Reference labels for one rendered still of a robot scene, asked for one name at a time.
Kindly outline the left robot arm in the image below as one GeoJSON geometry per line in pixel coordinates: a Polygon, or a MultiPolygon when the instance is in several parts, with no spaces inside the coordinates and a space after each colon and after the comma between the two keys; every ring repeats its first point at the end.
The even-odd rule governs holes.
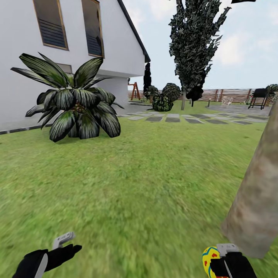
{"type": "Polygon", "coordinates": [[[76,237],[75,232],[68,232],[57,239],[53,244],[51,252],[48,249],[36,250],[28,253],[23,259],[12,278],[42,278],[44,272],[52,270],[63,262],[74,257],[75,253],[82,249],[81,245],[69,244],[63,247],[63,243],[68,242],[76,237]]]}

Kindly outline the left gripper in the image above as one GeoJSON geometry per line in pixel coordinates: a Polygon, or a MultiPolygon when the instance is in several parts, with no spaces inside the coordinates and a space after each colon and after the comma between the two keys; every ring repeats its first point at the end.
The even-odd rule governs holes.
{"type": "Polygon", "coordinates": [[[56,261],[51,270],[60,266],[63,262],[73,258],[75,253],[79,252],[81,249],[81,245],[75,245],[73,247],[73,244],[69,244],[66,247],[53,250],[56,253],[56,261]]]}

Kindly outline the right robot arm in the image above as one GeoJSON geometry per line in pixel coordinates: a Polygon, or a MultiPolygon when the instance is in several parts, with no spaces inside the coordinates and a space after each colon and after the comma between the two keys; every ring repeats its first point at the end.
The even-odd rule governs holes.
{"type": "Polygon", "coordinates": [[[235,244],[217,244],[220,259],[211,259],[211,269],[216,276],[228,278],[257,278],[247,257],[235,244]]]}

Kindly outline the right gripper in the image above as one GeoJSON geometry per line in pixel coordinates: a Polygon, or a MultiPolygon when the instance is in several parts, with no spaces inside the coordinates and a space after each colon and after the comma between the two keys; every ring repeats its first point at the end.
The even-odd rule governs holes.
{"type": "Polygon", "coordinates": [[[224,258],[226,257],[222,257],[220,259],[211,259],[210,266],[216,276],[225,276],[230,278],[229,274],[226,272],[224,267],[224,258]]]}

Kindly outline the easter egg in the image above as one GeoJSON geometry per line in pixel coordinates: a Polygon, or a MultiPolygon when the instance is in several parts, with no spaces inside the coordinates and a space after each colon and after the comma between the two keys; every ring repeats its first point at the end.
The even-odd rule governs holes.
{"type": "Polygon", "coordinates": [[[203,253],[202,263],[203,263],[205,272],[207,273],[209,278],[228,278],[225,276],[220,276],[220,277],[216,276],[215,273],[211,269],[211,266],[210,266],[211,259],[220,259],[219,254],[220,253],[217,251],[217,247],[215,247],[215,246],[208,247],[203,253]]]}

